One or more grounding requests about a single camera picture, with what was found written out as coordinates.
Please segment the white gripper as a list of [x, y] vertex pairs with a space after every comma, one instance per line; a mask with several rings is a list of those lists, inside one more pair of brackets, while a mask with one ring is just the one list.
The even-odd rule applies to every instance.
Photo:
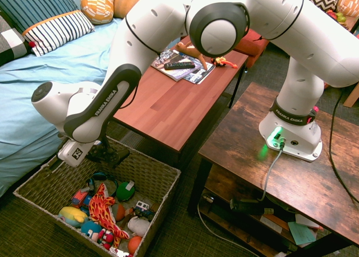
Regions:
[[[97, 143], [97, 141], [91, 143], [79, 143], [77, 141], [68, 140], [59, 150], [57, 156], [68, 165], [77, 167], [87, 156], [93, 145]], [[117, 152], [110, 146], [106, 136], [101, 138], [100, 156], [108, 163], [109, 167], [114, 167], [117, 164]]]

